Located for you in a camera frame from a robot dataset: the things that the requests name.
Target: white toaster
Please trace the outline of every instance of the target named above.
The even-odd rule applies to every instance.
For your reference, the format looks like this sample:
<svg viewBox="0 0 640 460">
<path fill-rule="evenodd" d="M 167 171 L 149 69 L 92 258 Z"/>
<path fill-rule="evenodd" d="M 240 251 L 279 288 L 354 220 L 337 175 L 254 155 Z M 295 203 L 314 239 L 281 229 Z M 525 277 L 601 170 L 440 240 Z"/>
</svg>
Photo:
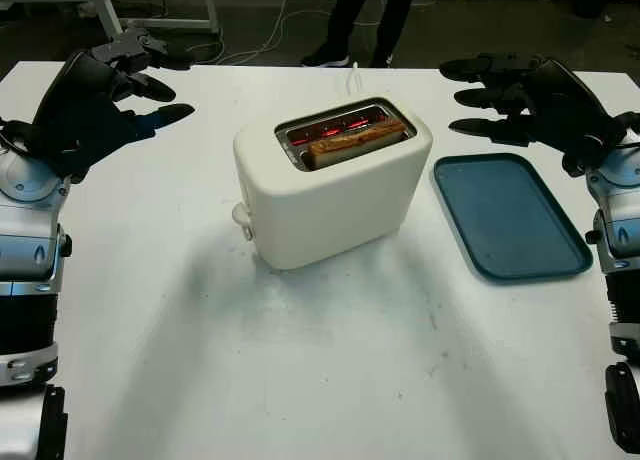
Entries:
<svg viewBox="0 0 640 460">
<path fill-rule="evenodd" d="M 429 129 L 389 97 L 318 110 L 271 115 L 234 142 L 244 202 L 233 218 L 276 269 L 301 267 L 397 229 L 431 149 Z M 314 142 L 395 121 L 403 124 L 395 143 L 322 168 L 310 165 Z"/>
</svg>

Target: tray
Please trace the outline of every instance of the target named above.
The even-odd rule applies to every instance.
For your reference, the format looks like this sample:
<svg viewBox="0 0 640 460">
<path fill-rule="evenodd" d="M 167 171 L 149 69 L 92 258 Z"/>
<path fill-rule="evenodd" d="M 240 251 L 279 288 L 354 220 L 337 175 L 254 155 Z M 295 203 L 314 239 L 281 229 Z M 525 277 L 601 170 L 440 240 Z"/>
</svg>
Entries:
<svg viewBox="0 0 640 460">
<path fill-rule="evenodd" d="M 524 158 L 507 153 L 445 157 L 436 183 L 478 271 L 492 280 L 576 275 L 591 251 Z"/>
</svg>

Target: robotic arm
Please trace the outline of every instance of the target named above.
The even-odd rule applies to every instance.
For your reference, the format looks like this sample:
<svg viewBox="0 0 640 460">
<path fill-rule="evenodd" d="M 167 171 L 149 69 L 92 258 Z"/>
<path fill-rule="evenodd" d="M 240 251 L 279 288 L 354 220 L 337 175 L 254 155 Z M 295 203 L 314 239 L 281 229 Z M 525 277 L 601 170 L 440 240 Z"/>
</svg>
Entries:
<svg viewBox="0 0 640 460">
<path fill-rule="evenodd" d="M 194 111 L 184 104 L 147 115 L 120 111 L 114 102 L 130 95 L 175 98 L 139 72 L 192 63 L 145 30 L 130 29 L 72 55 L 32 123 L 0 119 L 0 459 L 64 456 L 64 390 L 46 384 L 57 371 L 53 329 L 72 246 L 58 214 L 71 184 L 93 164 Z"/>
<path fill-rule="evenodd" d="M 586 240 L 597 246 L 607 281 L 613 350 L 626 357 L 606 370 L 609 424 L 623 450 L 640 453 L 640 142 L 632 134 L 640 135 L 640 114 L 609 116 L 578 77 L 550 58 L 483 54 L 440 71 L 484 84 L 457 92 L 458 103 L 506 116 L 457 120 L 451 129 L 507 145 L 544 143 L 564 153 L 569 175 L 585 175 L 598 204 Z"/>
</svg>

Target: table surface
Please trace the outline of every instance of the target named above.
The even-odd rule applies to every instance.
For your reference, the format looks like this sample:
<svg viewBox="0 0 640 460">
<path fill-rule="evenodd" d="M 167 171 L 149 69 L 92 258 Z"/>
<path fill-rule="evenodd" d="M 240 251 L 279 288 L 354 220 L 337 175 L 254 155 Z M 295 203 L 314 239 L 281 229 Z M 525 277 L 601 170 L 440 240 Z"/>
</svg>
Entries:
<svg viewBox="0 0 640 460">
<path fill-rule="evenodd" d="M 59 67 L 18 64 L 0 84 L 2 117 L 31 120 Z M 93 167 L 62 215 L 74 240 L 56 330 L 67 458 L 626 458 L 604 407 L 616 356 L 597 264 L 568 280 L 483 280 L 432 180 L 446 155 L 523 155 L 584 232 L 595 204 L 560 154 L 449 131 L 480 112 L 436 71 L 363 70 L 366 90 L 393 92 L 433 131 L 407 219 L 279 272 L 231 220 L 234 135 L 310 95 L 348 101 L 347 71 L 151 73 L 197 113 Z M 612 114 L 640 104 L 626 75 L 581 76 Z"/>
</svg>

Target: person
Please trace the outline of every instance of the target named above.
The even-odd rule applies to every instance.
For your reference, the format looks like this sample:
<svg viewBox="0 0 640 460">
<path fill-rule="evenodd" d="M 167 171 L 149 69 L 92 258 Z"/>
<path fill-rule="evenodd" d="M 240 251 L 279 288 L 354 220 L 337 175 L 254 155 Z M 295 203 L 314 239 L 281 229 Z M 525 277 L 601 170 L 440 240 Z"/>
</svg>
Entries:
<svg viewBox="0 0 640 460">
<path fill-rule="evenodd" d="M 387 0 L 370 68 L 387 68 L 413 0 Z M 302 59 L 303 67 L 344 67 L 349 63 L 349 37 L 365 0 L 336 0 L 326 41 Z"/>
</svg>

